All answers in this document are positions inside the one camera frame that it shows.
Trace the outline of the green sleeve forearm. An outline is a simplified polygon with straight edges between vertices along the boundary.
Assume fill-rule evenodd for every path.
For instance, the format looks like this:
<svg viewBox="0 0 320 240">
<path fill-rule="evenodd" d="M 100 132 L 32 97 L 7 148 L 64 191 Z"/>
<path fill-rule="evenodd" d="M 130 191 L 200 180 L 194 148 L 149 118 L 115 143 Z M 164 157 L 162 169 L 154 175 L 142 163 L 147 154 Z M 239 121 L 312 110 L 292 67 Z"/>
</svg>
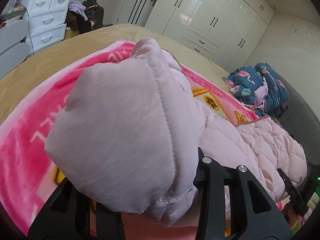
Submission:
<svg viewBox="0 0 320 240">
<path fill-rule="evenodd" d="M 307 204 L 308 211 L 307 213 L 301 217 L 300 215 L 297 215 L 292 207 L 292 204 L 288 202 L 287 204 L 284 205 L 283 210 L 281 213 L 285 217 L 292 234 L 295 235 L 301 228 L 302 226 L 306 223 L 308 218 L 311 216 L 312 212 L 314 211 L 316 207 L 317 202 L 313 202 L 310 200 Z"/>
</svg>

